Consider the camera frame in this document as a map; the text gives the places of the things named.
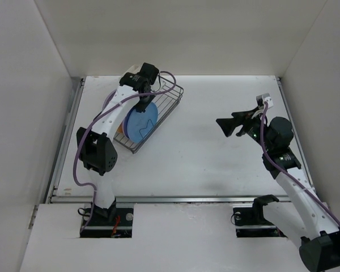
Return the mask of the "blue plate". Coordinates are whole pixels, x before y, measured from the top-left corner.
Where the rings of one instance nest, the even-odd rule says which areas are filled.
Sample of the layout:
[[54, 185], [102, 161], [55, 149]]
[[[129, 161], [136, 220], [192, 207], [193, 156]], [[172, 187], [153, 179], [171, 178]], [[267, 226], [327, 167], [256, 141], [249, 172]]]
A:
[[144, 112], [137, 112], [132, 109], [127, 115], [125, 131], [127, 137], [134, 143], [139, 143], [145, 139], [155, 127], [158, 121], [158, 108], [151, 102]]

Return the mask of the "beige plate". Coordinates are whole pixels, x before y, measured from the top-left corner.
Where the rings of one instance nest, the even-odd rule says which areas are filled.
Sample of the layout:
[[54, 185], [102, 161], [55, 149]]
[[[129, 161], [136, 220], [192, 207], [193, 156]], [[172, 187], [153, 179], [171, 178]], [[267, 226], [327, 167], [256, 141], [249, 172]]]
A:
[[117, 129], [117, 132], [120, 133], [120, 134], [123, 134], [124, 133], [124, 130], [123, 130], [123, 125], [121, 124], [118, 129]]

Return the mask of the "lilac plate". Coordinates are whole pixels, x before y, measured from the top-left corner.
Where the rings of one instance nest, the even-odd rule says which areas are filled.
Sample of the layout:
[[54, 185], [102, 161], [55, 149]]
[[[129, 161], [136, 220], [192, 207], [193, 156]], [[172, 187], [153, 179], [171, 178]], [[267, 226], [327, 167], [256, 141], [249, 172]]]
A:
[[127, 126], [128, 126], [128, 119], [129, 119], [130, 115], [131, 115], [131, 113], [129, 112], [122, 122], [122, 132], [123, 132], [124, 136], [127, 137], [127, 138], [129, 137]]

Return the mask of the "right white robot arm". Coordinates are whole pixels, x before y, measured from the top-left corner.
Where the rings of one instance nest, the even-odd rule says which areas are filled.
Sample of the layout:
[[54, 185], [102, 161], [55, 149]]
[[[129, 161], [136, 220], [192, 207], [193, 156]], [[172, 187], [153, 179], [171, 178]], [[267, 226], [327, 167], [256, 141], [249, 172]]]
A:
[[318, 198], [290, 149], [294, 137], [290, 121], [274, 117], [267, 124], [266, 111], [264, 105], [216, 119], [226, 137], [240, 127], [238, 137], [248, 135], [261, 146], [266, 170], [286, 192], [297, 212], [291, 213], [276, 196], [269, 194], [254, 199], [252, 219], [257, 224], [276, 226], [298, 249], [308, 271], [335, 269], [340, 266], [340, 221]]

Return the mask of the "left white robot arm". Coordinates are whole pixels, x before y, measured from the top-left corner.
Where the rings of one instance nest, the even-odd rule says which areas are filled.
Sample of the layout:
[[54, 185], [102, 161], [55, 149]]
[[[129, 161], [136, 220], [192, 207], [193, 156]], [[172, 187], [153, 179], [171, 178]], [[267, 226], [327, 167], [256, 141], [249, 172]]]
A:
[[152, 87], [159, 75], [160, 70], [149, 63], [144, 63], [137, 73], [126, 72], [105, 99], [99, 114], [76, 132], [73, 179], [77, 186], [92, 188], [89, 217], [96, 215], [102, 224], [111, 224], [116, 216], [112, 185], [104, 178], [117, 163], [114, 136], [130, 112], [144, 113], [150, 106], [157, 94]]

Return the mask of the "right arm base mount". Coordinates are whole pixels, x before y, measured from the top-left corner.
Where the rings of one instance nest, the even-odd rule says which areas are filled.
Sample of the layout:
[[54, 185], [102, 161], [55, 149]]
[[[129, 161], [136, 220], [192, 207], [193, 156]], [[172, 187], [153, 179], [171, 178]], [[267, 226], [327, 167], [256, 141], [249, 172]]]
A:
[[275, 225], [259, 221], [249, 205], [234, 205], [230, 221], [237, 238], [286, 237]]

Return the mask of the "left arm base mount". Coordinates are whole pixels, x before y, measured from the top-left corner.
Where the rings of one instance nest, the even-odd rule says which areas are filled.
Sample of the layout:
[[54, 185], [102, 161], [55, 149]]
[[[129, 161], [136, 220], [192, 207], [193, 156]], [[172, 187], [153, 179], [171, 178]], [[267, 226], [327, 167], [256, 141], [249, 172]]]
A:
[[134, 207], [111, 207], [108, 218], [94, 213], [80, 238], [127, 239], [133, 234]]

